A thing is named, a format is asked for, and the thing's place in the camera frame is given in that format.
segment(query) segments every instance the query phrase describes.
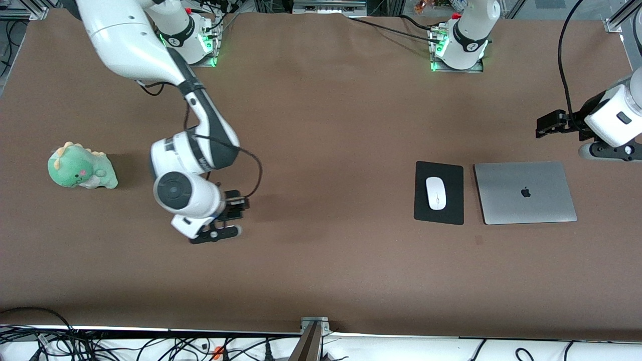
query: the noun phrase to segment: power cord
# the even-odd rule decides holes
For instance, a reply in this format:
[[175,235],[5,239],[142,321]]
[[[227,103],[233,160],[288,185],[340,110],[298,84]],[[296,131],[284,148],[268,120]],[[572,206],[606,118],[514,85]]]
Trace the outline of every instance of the power cord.
[[568,83],[566,82],[566,75],[564,75],[564,66],[562,65],[562,41],[564,40],[564,34],[566,33],[566,27],[568,26],[569,21],[571,20],[571,17],[575,13],[575,10],[582,4],[584,0],[579,0],[577,3],[575,3],[575,6],[572,7],[571,11],[568,13],[568,16],[566,17],[566,20],[564,21],[564,25],[562,25],[562,31],[560,32],[560,39],[559,42],[557,43],[557,66],[560,69],[560,77],[562,78],[562,86],[564,87],[564,96],[566,97],[566,107],[568,109],[568,117],[571,120],[571,123],[577,129],[580,134],[582,134],[585,137],[591,138],[589,134],[586,134],[580,127],[578,127],[576,121],[575,121],[575,116],[573,115],[573,107],[571,105],[571,95],[568,91]]
[[265,341],[257,342],[257,343],[255,343],[254,345],[251,345],[251,346],[249,346],[249,347],[247,347],[247,348],[243,349],[243,350],[242,350],[242,351],[240,351],[238,354],[236,354],[236,355],[234,355],[234,356],[230,357],[230,358],[229,358],[229,360],[225,360],[225,359],[223,359],[223,361],[232,361],[232,360],[234,360],[235,358],[237,358],[237,357],[239,357],[239,356],[241,356],[241,355],[244,355],[244,354],[245,354],[245,352],[250,351],[251,349],[253,349],[253,348],[257,347],[257,346],[260,346],[260,345],[262,345],[262,344],[265,344],[265,343],[267,343],[267,342],[269,342],[269,341],[281,340],[281,339],[287,339],[287,338],[290,338],[290,337],[297,337],[297,336],[279,336],[279,337],[272,337],[271,339],[265,339]]
[[212,25],[210,28],[206,28],[205,30],[206,30],[206,31],[210,31],[210,30],[212,30],[212,29],[215,29],[215,28],[216,28],[217,26],[219,26],[220,24],[222,24],[222,23],[223,23],[223,20],[225,20],[225,17],[227,16],[227,14],[228,14],[228,13],[223,14],[223,16],[221,16],[221,19],[220,19],[216,24]]
[[407,37],[411,37],[411,38],[415,38],[415,39],[419,39],[419,40],[424,40],[424,41],[427,41],[427,42],[434,42],[435,44],[439,43],[439,40],[437,40],[437,39],[429,39],[429,38],[426,38],[426,37],[420,37],[420,36],[417,36],[417,35],[414,35],[414,34],[405,33],[403,31],[399,31],[397,29],[388,28],[386,26],[375,24],[373,22],[368,22],[368,21],[365,21],[365,20],[361,20],[361,19],[358,19],[356,17],[349,17],[348,19],[353,20],[353,21],[362,22],[363,24],[368,24],[368,25],[374,26],[375,28],[380,28],[380,29],[392,31],[393,33],[406,35]]
[[[185,109],[185,118],[183,119],[183,130],[187,130],[187,121],[189,120],[189,111],[191,109],[187,100],[185,101],[185,104],[187,105],[187,107]],[[207,175],[205,176],[206,181],[209,181],[210,174],[212,174],[212,171],[207,172]]]
[[244,195],[242,197],[243,198],[250,198],[254,193],[256,193],[257,189],[259,189],[259,186],[261,185],[261,180],[263,179],[263,165],[261,164],[261,160],[256,155],[254,155],[254,153],[250,152],[249,150],[247,150],[245,148],[242,148],[240,146],[236,146],[236,145],[232,145],[232,144],[223,142],[223,141],[221,141],[219,139],[216,139],[214,137],[202,136],[200,134],[194,134],[194,136],[197,137],[197,138],[209,139],[209,140],[211,140],[211,141],[213,141],[215,143],[218,143],[220,145],[223,145],[223,146],[226,146],[228,148],[232,148],[232,149],[238,150],[239,152],[243,152],[243,153],[249,155],[252,159],[254,159],[254,161],[256,162],[256,165],[259,167],[259,176],[258,176],[258,178],[256,180],[256,184],[254,185],[254,189],[252,189],[252,191],[250,193],[248,193],[247,195]]
[[430,28],[432,28],[433,26],[437,26],[437,25],[441,24],[441,22],[438,22],[438,23],[435,23],[435,24],[432,24],[432,25],[422,25],[422,24],[419,24],[418,22],[416,22],[415,19],[411,18],[408,15],[401,14],[398,17],[410,21],[414,26],[416,26],[416,27],[418,27],[420,29],[423,29],[423,30],[430,30]]
[[18,23],[23,23],[23,24],[27,25],[27,23],[24,22],[24,21],[14,21],[13,23],[11,23],[11,27],[9,27],[10,23],[11,22],[8,21],[6,23],[5,28],[4,28],[4,31],[6,32],[6,38],[7,38],[7,40],[9,40],[9,56],[7,57],[6,60],[0,60],[0,62],[2,62],[2,64],[4,64],[4,69],[2,70],[2,73],[0,74],[0,77],[4,76],[6,71],[9,70],[9,68],[11,68],[11,66],[13,65],[13,64],[9,63],[11,61],[11,56],[13,55],[13,46],[14,45],[15,46],[20,46],[20,44],[14,43],[13,40],[11,39],[11,32],[13,32],[13,27]]
[[[155,83],[152,83],[152,84],[145,84],[140,80],[136,80],[136,83],[141,87],[141,89],[144,92],[146,92],[147,94],[149,94],[151,96],[160,95],[162,93],[163,89],[165,89],[165,85],[173,85],[172,83],[168,83],[168,82],[155,82]],[[147,88],[156,87],[158,85],[160,85],[160,89],[157,92],[150,92],[149,90],[147,90]]]
[[535,361],[535,359],[533,358],[533,355],[531,355],[530,352],[528,352],[528,350],[525,348],[518,348],[515,350],[515,357],[517,358],[518,361],[526,361],[523,358],[521,358],[520,352],[526,353],[530,361]]
[[575,343],[575,341],[574,341],[574,340],[572,340],[571,342],[569,342],[569,343],[568,343],[568,345],[566,345],[566,348],[564,348],[564,361],[568,361],[568,350],[571,348],[571,346],[572,346],[574,343]]
[[475,350],[475,353],[473,354],[473,357],[470,359],[470,361],[475,361],[477,360],[477,356],[480,355],[480,351],[482,350],[483,345],[488,341],[488,339],[483,339],[481,340],[481,343],[479,346],[477,346],[477,349]]
[[270,346],[270,341],[265,343],[265,361],[274,361],[274,356],[272,355],[272,347]]

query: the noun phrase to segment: table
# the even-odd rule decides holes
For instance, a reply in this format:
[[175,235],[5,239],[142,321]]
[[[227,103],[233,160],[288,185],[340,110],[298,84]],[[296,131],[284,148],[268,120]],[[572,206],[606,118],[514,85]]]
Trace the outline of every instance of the table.
[[[639,339],[642,168],[583,160],[576,135],[534,137],[565,106],[560,27],[500,21],[471,75],[432,73],[420,40],[342,15],[240,15],[196,74],[265,176],[243,236],[196,246],[147,167],[149,146],[181,130],[178,91],[145,95],[52,10],[29,26],[0,105],[0,306],[107,326],[294,331],[325,315],[350,332]],[[630,72],[596,21],[571,23],[564,60],[576,108]],[[119,187],[54,184],[46,160],[66,141],[109,154]],[[413,219],[420,160],[464,166],[463,226]],[[564,163],[577,223],[483,224],[474,163],[549,160]],[[247,191],[256,175],[240,155],[211,179]]]

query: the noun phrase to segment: metal bracket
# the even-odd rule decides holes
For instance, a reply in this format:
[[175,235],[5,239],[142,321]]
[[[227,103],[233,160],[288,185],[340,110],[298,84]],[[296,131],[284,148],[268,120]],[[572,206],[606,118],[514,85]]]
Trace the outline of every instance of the metal bracket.
[[302,317],[301,318],[301,332],[305,331],[308,326],[314,322],[321,322],[322,336],[328,336],[330,333],[330,323],[327,317]]
[[301,330],[303,334],[288,361],[319,361],[323,336],[330,333],[327,317],[303,317]]
[[621,26],[612,27],[610,19],[604,19],[602,22],[604,23],[604,30],[606,30],[607,33],[621,33],[622,32],[622,27]]
[[628,0],[617,9],[610,18],[604,20],[604,29],[606,32],[621,33],[622,28],[620,28],[620,25],[633,15],[640,6],[642,6],[642,0]]

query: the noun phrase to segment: black cable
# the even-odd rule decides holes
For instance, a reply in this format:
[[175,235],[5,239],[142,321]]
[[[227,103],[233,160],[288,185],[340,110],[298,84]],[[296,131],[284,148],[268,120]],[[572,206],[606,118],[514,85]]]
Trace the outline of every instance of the black cable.
[[9,28],[9,32],[7,34],[7,39],[9,40],[9,42],[11,44],[13,44],[15,46],[20,46],[20,44],[14,43],[13,40],[11,39],[11,32],[13,31],[13,27],[16,26],[16,24],[24,24],[25,26],[27,25],[27,23],[24,22],[24,21],[14,21],[13,24],[11,25],[11,28]]
[[221,19],[216,24],[212,25],[210,28],[206,28],[205,31],[210,31],[215,27],[219,26],[220,24],[222,24],[226,16],[227,16],[227,13],[224,13],[223,16],[221,16]]
[[[67,329],[69,330],[69,335],[73,337],[74,335],[74,329],[71,327],[70,323],[62,317],[58,312],[54,310],[50,310],[49,308],[43,308],[43,307],[33,307],[33,306],[25,306],[25,307],[14,307],[14,308],[9,308],[8,310],[0,311],[0,315],[6,314],[6,313],[13,313],[13,312],[25,312],[25,311],[37,311],[37,312],[46,312],[51,315],[56,316],[59,320],[62,321],[62,323],[67,326]],[[78,350],[76,349],[76,344],[75,342],[72,342],[74,351],[77,352]]]
[[439,43],[439,40],[437,40],[437,39],[429,39],[429,38],[424,38],[424,37],[420,37],[420,36],[417,36],[417,35],[413,35],[413,34],[405,33],[405,32],[403,32],[403,31],[399,31],[399,30],[392,29],[392,28],[387,28],[386,26],[382,26],[382,25],[379,25],[379,24],[375,24],[375,23],[373,23],[373,22],[368,22],[368,21],[365,21],[365,20],[357,19],[357,18],[355,18],[355,17],[349,17],[348,19],[350,19],[350,20],[354,20],[354,21],[358,21],[358,22],[362,22],[363,24],[368,24],[368,25],[374,26],[375,28],[380,28],[380,29],[384,29],[384,30],[392,31],[393,33],[397,33],[397,34],[401,34],[401,35],[406,35],[407,37],[411,37],[411,38],[415,38],[415,39],[420,39],[420,40],[424,40],[424,41],[427,41],[427,42],[434,42],[435,44]]
[[269,342],[265,343],[265,357],[264,361],[274,361],[274,355],[272,354],[272,347]]
[[[185,101],[185,104],[187,105],[187,107],[185,109],[185,118],[183,118],[183,130],[187,130],[187,121],[189,120],[189,110],[190,110],[189,103]],[[209,181],[209,175],[211,173],[212,172],[207,172],[207,175],[205,176],[205,179],[207,181]]]
[[571,342],[568,343],[568,345],[566,345],[566,348],[564,348],[564,361],[568,361],[568,350],[571,348],[571,346],[573,345],[574,342],[575,341],[572,340]]
[[[4,27],[4,32],[6,32],[6,37],[10,38],[11,34],[9,32],[9,22],[6,23],[6,26]],[[10,61],[11,61],[11,56],[13,55],[13,46],[11,42],[9,42],[9,56],[7,57],[6,61],[3,61],[4,64],[4,69],[2,70],[2,73],[0,74],[0,78],[6,73],[7,69],[11,67]]]
[[227,352],[239,352],[240,354],[245,354],[245,356],[247,356],[247,357],[251,358],[251,359],[252,359],[252,360],[254,360],[254,361],[261,361],[261,360],[259,360],[258,358],[256,358],[256,357],[254,357],[254,356],[250,355],[250,354],[249,354],[249,353],[247,353],[246,351],[243,351],[242,349],[229,349],[229,350],[227,350]]
[[440,24],[440,22],[438,22],[438,23],[436,23],[436,24],[432,24],[432,25],[422,25],[422,24],[419,24],[418,22],[416,22],[416,21],[415,21],[415,19],[411,18],[411,17],[410,17],[410,16],[408,16],[408,15],[401,14],[401,15],[399,15],[398,17],[400,17],[400,18],[402,18],[402,19],[406,19],[406,20],[408,20],[408,21],[412,22],[412,24],[413,24],[414,26],[416,26],[416,27],[418,27],[418,28],[420,28],[420,29],[423,29],[423,30],[430,30],[430,28],[432,28],[433,26],[437,26],[437,25],[439,25],[439,24]]
[[141,347],[141,350],[138,352],[138,355],[136,356],[136,361],[140,361],[140,359],[141,359],[141,355],[143,354],[143,350],[144,350],[146,347],[151,346],[151,343],[152,343],[153,341],[154,341],[154,339],[151,339],[151,340],[149,340],[149,341],[147,341],[147,342],[145,342],[145,343],[143,344],[143,346]]
[[185,109],[185,118],[183,118],[183,130],[187,130],[187,120],[189,119],[189,103],[187,100],[185,101],[185,105],[187,105]]
[[564,21],[564,25],[562,25],[562,31],[560,32],[560,39],[559,39],[559,42],[557,43],[557,66],[560,69],[560,77],[562,78],[562,86],[564,87],[564,96],[566,97],[566,107],[568,109],[568,117],[571,120],[571,123],[573,124],[573,126],[577,129],[578,132],[580,132],[580,134],[590,138],[591,136],[586,134],[580,127],[577,126],[577,123],[575,122],[575,116],[573,115],[573,107],[571,105],[571,95],[569,94],[569,91],[568,91],[568,84],[566,83],[566,76],[564,75],[564,66],[562,65],[562,41],[564,40],[566,27],[568,26],[568,23],[571,20],[571,17],[575,13],[575,10],[577,10],[580,4],[582,4],[582,1],[584,0],[579,0],[577,3],[575,3],[575,6],[573,6],[571,11],[568,13],[566,20]]
[[530,352],[528,352],[528,350],[527,350],[527,349],[525,349],[525,348],[518,348],[518,349],[516,349],[516,350],[515,350],[515,357],[516,357],[519,361],[526,361],[526,360],[524,360],[523,358],[521,358],[521,356],[519,355],[519,353],[520,353],[520,352],[525,352],[525,353],[528,355],[528,357],[530,358],[530,361],[535,361],[535,359],[533,358],[533,355],[531,355],[531,354],[530,354]]
[[475,350],[475,354],[474,354],[474,355],[473,355],[473,357],[470,359],[470,361],[475,361],[475,360],[477,360],[477,356],[479,356],[480,351],[482,350],[482,347],[483,347],[483,345],[486,343],[486,341],[488,341],[488,340],[487,340],[487,339],[483,339],[483,340],[481,340],[480,345],[479,345],[479,346],[477,346],[477,349]]
[[214,141],[215,143],[218,143],[220,145],[224,145],[224,146],[226,146],[228,148],[236,149],[236,150],[238,150],[240,152],[243,152],[243,153],[249,155],[252,159],[254,159],[254,161],[256,162],[256,165],[259,167],[259,176],[258,176],[258,178],[256,180],[256,184],[254,185],[254,189],[252,189],[252,191],[250,193],[248,193],[247,195],[244,195],[243,198],[250,198],[254,193],[256,193],[256,190],[259,189],[259,186],[261,185],[261,180],[263,179],[263,165],[261,164],[261,160],[256,155],[254,155],[254,153],[252,153],[249,150],[247,150],[245,148],[242,148],[240,146],[236,146],[236,145],[225,143],[225,142],[220,141],[219,139],[216,139],[214,137],[202,136],[200,134],[194,134],[194,136],[197,137],[197,138],[209,139],[211,141]]
[[175,344],[174,347],[171,348],[171,349],[173,349],[173,351],[169,354],[168,361],[174,361],[174,359],[176,359],[176,356],[178,356],[178,353],[181,352],[181,351],[187,351],[187,352],[191,353],[192,355],[194,355],[196,357],[196,361],[199,361],[198,355],[194,351],[185,349],[186,347],[188,347],[190,345],[190,343],[194,342],[195,340],[196,339],[189,339],[189,340],[188,339],[180,339],[180,342],[178,344]]
[[157,92],[150,92],[149,90],[145,89],[145,87],[144,87],[144,86],[142,86],[142,85],[140,85],[140,84],[139,84],[139,86],[141,87],[141,89],[142,89],[144,92],[146,92],[147,94],[149,94],[149,95],[151,95],[151,96],[158,96],[158,95],[161,95],[162,90],[163,90],[163,89],[165,89],[165,84],[161,84],[161,85],[160,85],[160,89],[159,89],[159,91],[157,91]]
[[243,349],[243,350],[242,350],[242,351],[240,351],[238,354],[236,354],[236,355],[234,355],[234,356],[230,357],[230,360],[229,360],[229,361],[232,361],[232,360],[234,360],[235,358],[237,358],[237,357],[239,357],[239,356],[241,356],[241,355],[244,355],[244,354],[245,354],[245,352],[250,351],[251,349],[253,349],[253,348],[257,347],[257,346],[260,346],[260,345],[262,345],[262,344],[264,344],[264,343],[266,343],[266,342],[274,341],[274,340],[287,339],[287,338],[290,338],[290,337],[297,337],[297,336],[280,336],[280,337],[272,337],[271,339],[266,339],[265,341],[257,342],[257,343],[255,343],[254,345],[252,345],[252,346],[250,346],[250,347],[248,347],[248,348]]
[[168,83],[168,82],[155,82],[155,83],[151,83],[151,84],[141,85],[141,87],[153,88],[153,87],[157,87],[158,85],[174,85],[174,84]]

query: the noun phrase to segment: dinosaur plush spike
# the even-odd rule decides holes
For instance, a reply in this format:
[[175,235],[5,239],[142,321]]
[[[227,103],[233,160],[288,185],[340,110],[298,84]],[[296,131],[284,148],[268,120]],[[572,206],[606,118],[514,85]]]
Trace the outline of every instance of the dinosaur plush spike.
[[112,189],[118,185],[114,167],[103,152],[91,152],[72,142],[51,155],[48,168],[51,179],[63,187]]

